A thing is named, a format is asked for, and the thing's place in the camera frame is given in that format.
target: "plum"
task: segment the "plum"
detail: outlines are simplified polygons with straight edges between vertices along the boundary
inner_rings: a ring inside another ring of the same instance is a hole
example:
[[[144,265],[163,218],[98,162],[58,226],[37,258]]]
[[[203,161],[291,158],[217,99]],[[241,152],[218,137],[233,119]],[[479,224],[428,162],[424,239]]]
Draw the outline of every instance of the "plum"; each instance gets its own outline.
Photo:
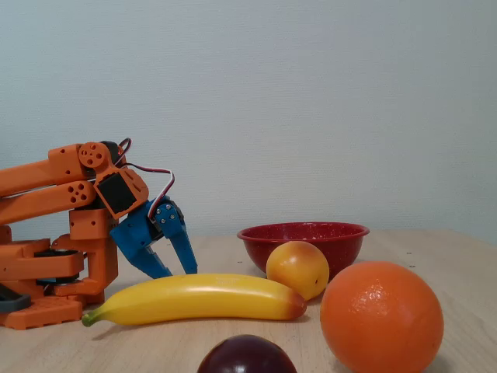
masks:
[[[288,355],[260,336],[223,340],[203,359],[197,373],[297,373]]]

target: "table surface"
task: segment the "table surface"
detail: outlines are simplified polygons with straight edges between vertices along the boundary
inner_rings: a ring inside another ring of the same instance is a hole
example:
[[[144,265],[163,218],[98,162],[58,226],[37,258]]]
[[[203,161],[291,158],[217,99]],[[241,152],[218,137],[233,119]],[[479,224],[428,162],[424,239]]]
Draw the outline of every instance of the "table surface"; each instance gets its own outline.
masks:
[[[236,237],[192,238],[199,272],[263,276]],[[182,273],[168,242],[155,251],[174,274]],[[497,247],[446,230],[372,231],[358,260],[389,260],[408,267],[432,286],[443,307],[445,334],[426,370],[436,373],[497,371]],[[145,277],[120,257],[120,275],[107,296]],[[328,349],[319,324],[319,302],[300,322],[195,320],[153,326],[80,322],[15,331],[0,329],[0,372],[195,372],[205,354],[236,334],[264,336],[279,344],[302,373],[346,373]]]

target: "peach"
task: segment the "peach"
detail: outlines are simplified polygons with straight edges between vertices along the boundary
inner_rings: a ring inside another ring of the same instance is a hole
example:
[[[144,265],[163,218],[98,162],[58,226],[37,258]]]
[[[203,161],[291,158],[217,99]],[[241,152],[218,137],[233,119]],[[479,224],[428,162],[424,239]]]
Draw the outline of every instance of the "peach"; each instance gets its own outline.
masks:
[[[298,292],[306,301],[320,295],[329,278],[325,255],[304,241],[290,241],[276,247],[266,264],[267,278]]]

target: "cable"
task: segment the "cable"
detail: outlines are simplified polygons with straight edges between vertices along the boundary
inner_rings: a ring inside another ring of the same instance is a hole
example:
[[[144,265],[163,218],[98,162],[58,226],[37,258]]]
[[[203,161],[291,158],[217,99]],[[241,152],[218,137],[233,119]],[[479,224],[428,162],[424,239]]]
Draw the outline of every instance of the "cable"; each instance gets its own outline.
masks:
[[[123,148],[123,152],[121,153],[120,157],[114,162],[114,165],[118,165],[119,162],[121,162],[126,155],[127,151],[130,150],[131,144],[133,144],[133,141],[131,138],[125,138],[119,143],[119,146],[123,148],[124,145],[126,145],[126,148]]]
[[[169,182],[164,186],[164,189],[161,190],[161,193],[158,194],[157,198],[155,198],[154,203],[150,206],[150,209],[148,210],[147,216],[151,221],[154,221],[154,212],[157,206],[161,203],[161,199],[169,192],[169,190],[172,187],[172,184],[174,184],[175,177],[174,173],[170,169],[155,169],[151,167],[142,167],[135,165],[133,163],[124,163],[121,167],[124,166],[133,166],[137,169],[140,169],[141,171],[145,171],[147,173],[168,173],[171,175],[171,179]]]

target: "yellow banana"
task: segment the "yellow banana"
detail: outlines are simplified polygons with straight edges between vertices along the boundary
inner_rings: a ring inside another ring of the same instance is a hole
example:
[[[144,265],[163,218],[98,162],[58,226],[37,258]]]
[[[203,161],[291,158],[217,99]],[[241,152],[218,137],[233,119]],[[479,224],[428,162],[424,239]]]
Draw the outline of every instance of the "yellow banana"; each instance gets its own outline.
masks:
[[[275,281],[241,274],[187,274],[147,281],[117,292],[83,316],[140,325],[178,319],[243,318],[290,320],[305,313],[305,300]]]

